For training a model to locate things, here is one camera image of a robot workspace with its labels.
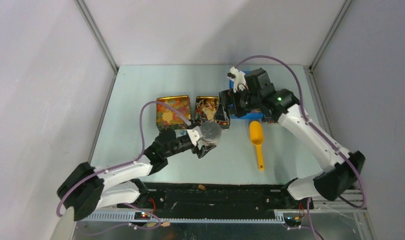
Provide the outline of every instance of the white wall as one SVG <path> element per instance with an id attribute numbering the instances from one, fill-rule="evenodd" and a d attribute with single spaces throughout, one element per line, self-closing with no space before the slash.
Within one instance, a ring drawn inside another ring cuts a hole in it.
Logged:
<path id="1" fill-rule="evenodd" d="M 309 65 L 344 0 L 87 0 L 121 65 Z M 255 64 L 272 64 L 254 60 Z"/>
<path id="2" fill-rule="evenodd" d="M 354 1 L 315 77 L 336 138 L 366 156 L 378 238 L 405 240 L 405 0 Z"/>
<path id="3" fill-rule="evenodd" d="M 0 1 L 0 240 L 47 240 L 113 73 L 74 1 Z"/>

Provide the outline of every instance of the robotic arm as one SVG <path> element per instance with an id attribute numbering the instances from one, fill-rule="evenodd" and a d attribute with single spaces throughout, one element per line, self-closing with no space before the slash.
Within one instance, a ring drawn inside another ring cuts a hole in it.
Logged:
<path id="1" fill-rule="evenodd" d="M 204 157 L 218 145 L 221 132 L 220 126 L 212 121 L 201 125 L 193 123 L 186 130 L 186 135 L 179 137 L 172 129 L 162 130 L 151 146 L 145 149 L 139 162 L 90 178 L 67 197 L 64 206 L 66 209 L 73 206 L 74 220 L 79 221 L 95 209 L 139 202 L 146 188 L 133 179 L 157 173 L 168 164 L 168 157 L 186 150 L 191 150 L 198 158 Z M 88 162 L 79 164 L 58 188 L 58 197 L 62 199 L 76 183 L 99 170 L 101 168 L 92 167 Z"/>
<path id="2" fill-rule="evenodd" d="M 262 68 L 245 74 L 233 67 L 228 77 L 238 82 L 239 79 L 245 79 L 247 88 L 234 87 L 221 91 L 216 119 L 225 121 L 231 114 L 242 117 L 254 109 L 260 109 L 265 116 L 278 122 L 302 141 L 323 170 L 319 174 L 288 182 L 281 191 L 290 203 L 315 196 L 334 201 L 356 181 L 354 172 L 343 156 L 360 172 L 365 162 L 363 154 L 359 151 L 350 152 L 313 122 L 306 111 L 302 111 L 300 101 L 293 92 L 287 89 L 277 91 Z"/>

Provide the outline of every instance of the gray wall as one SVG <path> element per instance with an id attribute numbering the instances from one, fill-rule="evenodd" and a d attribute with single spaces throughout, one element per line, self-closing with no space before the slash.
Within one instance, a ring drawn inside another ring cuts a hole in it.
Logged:
<path id="1" fill-rule="evenodd" d="M 113 72 L 74 1 L 0 1 L 0 240 L 48 240 Z"/>
<path id="2" fill-rule="evenodd" d="M 335 137 L 366 156 L 379 239 L 405 239 L 405 0 L 354 1 L 315 69 Z"/>

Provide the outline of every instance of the tin with colorful contents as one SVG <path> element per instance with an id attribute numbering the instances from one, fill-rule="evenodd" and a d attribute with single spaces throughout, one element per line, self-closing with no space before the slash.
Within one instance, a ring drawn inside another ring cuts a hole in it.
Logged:
<path id="1" fill-rule="evenodd" d="M 218 107 L 218 96 L 197 96 L 195 101 L 195 121 L 201 124 L 207 121 L 213 121 L 218 123 L 222 129 L 229 129 L 231 125 L 230 120 L 220 121 L 214 119 Z"/>
<path id="2" fill-rule="evenodd" d="M 191 101 L 188 95 L 159 97 L 157 101 L 172 106 L 185 118 L 191 120 Z M 159 131 L 163 129 L 186 129 L 187 124 L 169 108 L 157 104 L 156 124 Z"/>

